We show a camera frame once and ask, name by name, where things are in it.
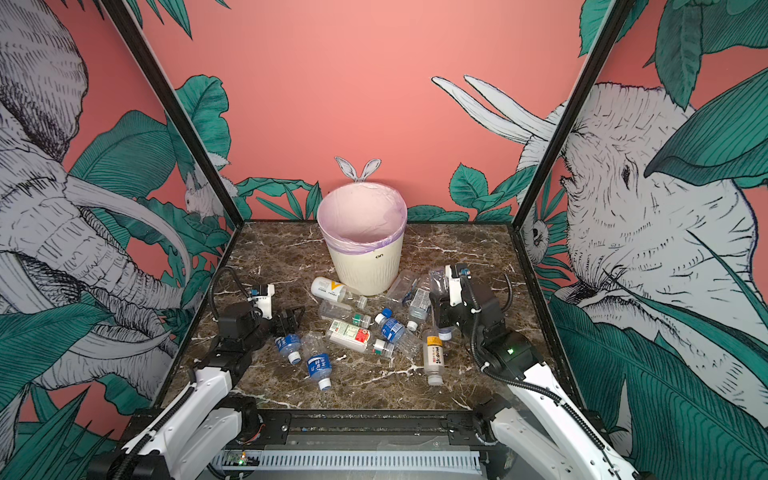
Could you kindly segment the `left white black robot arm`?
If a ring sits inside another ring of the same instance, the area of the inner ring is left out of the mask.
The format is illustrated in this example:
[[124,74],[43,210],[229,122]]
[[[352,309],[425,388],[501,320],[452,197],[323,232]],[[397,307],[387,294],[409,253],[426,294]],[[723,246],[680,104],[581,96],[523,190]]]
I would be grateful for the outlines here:
[[88,479],[194,479],[228,443],[248,444],[260,435],[257,403],[231,391],[255,351],[278,333],[297,332],[306,308],[268,316],[254,300],[210,307],[218,334],[189,371],[185,389],[120,448],[95,456]]

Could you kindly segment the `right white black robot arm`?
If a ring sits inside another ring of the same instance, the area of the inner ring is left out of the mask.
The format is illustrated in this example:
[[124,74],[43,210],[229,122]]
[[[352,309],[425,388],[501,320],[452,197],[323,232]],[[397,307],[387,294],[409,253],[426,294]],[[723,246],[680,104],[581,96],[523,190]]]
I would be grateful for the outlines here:
[[623,458],[565,393],[542,355],[506,325],[512,305],[484,285],[458,294],[432,294],[434,320],[450,319],[469,340],[480,373],[504,384],[537,420],[535,427],[512,402],[496,394],[475,409],[483,441],[522,457],[545,479],[653,479]]

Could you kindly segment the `clear bottle blue label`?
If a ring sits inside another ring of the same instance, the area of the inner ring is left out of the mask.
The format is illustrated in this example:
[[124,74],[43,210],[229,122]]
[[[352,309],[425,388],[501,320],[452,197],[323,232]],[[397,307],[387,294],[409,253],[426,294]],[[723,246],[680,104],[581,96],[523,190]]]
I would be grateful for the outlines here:
[[314,331],[307,333],[302,339],[302,354],[309,378],[317,384],[320,391],[330,390],[332,364],[324,336]]
[[300,363],[302,342],[298,334],[288,334],[282,337],[276,337],[275,346],[278,353],[291,365]]

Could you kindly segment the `clear bottle blue label front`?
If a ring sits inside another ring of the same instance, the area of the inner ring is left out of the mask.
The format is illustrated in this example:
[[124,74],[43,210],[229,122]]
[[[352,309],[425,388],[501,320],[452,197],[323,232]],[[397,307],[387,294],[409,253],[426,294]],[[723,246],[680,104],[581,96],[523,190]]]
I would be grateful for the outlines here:
[[302,339],[302,354],[309,378],[317,384],[320,391],[330,390],[332,364],[324,336],[314,331],[307,333]]

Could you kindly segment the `clear bottle white cap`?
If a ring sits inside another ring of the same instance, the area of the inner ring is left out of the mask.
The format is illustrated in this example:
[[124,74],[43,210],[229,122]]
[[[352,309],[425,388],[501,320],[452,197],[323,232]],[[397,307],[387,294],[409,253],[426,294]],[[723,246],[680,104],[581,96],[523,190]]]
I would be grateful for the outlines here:
[[439,267],[429,271],[430,301],[432,319],[439,338],[450,341],[453,337],[453,323],[449,317],[450,293],[445,268]]

